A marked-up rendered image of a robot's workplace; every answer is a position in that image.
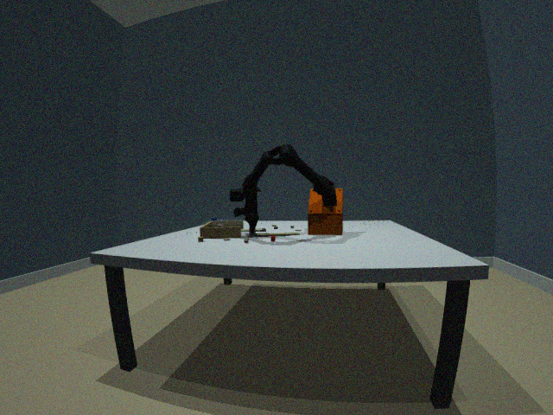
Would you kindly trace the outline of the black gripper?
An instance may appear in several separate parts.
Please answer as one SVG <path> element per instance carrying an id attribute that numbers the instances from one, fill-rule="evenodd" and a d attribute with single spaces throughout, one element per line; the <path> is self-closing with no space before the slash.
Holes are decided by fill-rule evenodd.
<path id="1" fill-rule="evenodd" d="M 257 201 L 246 201 L 245 206 L 245 220 L 249 223 L 251 234 L 253 234 L 258 221 Z"/>

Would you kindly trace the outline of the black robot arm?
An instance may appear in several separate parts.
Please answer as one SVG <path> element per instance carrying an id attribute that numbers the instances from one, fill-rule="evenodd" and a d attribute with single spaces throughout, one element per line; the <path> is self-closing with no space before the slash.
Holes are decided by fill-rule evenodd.
<path id="1" fill-rule="evenodd" d="M 279 154 L 279 158 L 273 158 Z M 257 201 L 257 182 L 269 164 L 293 166 L 314 184 L 314 191 L 321 195 L 323 206 L 337 206 L 334 182 L 315 173 L 296 153 L 291 144 L 283 144 L 265 151 L 254 170 L 244 179 L 241 188 L 231 188 L 231 201 Z"/>

